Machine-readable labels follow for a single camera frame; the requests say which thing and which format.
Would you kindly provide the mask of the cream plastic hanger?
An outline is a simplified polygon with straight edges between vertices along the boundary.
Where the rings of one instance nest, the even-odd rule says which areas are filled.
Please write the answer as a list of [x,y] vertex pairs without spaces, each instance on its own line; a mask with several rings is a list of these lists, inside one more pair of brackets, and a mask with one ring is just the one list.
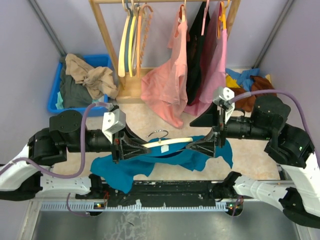
[[154,142],[148,142],[143,144],[142,146],[145,148],[155,148],[155,147],[160,147],[164,145],[172,145],[172,144],[179,144],[179,143],[191,143],[193,142],[192,137],[183,137],[183,138],[170,138],[170,139],[165,139],[163,140],[164,137],[166,137],[169,132],[167,130],[159,129],[151,132],[149,135],[146,136],[146,138],[149,138],[150,136],[156,134],[156,133],[165,133],[163,137],[159,138],[158,141]]

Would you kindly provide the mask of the teal blue t shirt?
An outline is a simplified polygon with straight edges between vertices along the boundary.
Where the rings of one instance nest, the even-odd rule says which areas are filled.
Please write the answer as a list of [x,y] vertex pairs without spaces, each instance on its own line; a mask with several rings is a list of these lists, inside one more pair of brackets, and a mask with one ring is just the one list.
[[187,149],[187,144],[179,142],[153,146],[150,153],[120,160],[119,163],[115,163],[111,155],[97,157],[93,160],[90,171],[104,178],[113,189],[127,194],[132,189],[134,176],[150,176],[155,165],[159,163],[181,166],[189,171],[202,171],[210,157],[199,151]]

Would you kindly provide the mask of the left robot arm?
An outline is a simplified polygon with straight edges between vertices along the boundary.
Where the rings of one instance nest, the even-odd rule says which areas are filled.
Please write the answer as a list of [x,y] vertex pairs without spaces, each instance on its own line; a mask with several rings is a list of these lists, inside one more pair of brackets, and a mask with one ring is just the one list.
[[35,197],[74,194],[77,199],[97,199],[106,184],[97,175],[86,177],[56,177],[50,168],[67,161],[67,153],[110,152],[112,161],[149,154],[147,142],[126,125],[126,115],[120,109],[103,115],[102,128],[88,130],[86,114],[67,110],[49,119],[49,127],[34,134],[22,151],[0,167],[0,198],[26,201]]

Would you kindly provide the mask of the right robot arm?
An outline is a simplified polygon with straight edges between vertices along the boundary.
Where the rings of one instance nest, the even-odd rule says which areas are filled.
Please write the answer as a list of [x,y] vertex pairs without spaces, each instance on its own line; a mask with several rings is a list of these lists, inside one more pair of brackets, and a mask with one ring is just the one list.
[[320,168],[309,134],[287,123],[291,108],[278,97],[258,97],[250,117],[232,116],[213,103],[190,123],[191,127],[210,128],[200,140],[188,144],[190,150],[211,154],[227,139],[265,140],[264,151],[285,170],[293,186],[272,185],[232,171],[213,186],[215,199],[247,196],[279,209],[292,222],[309,228],[320,226]]

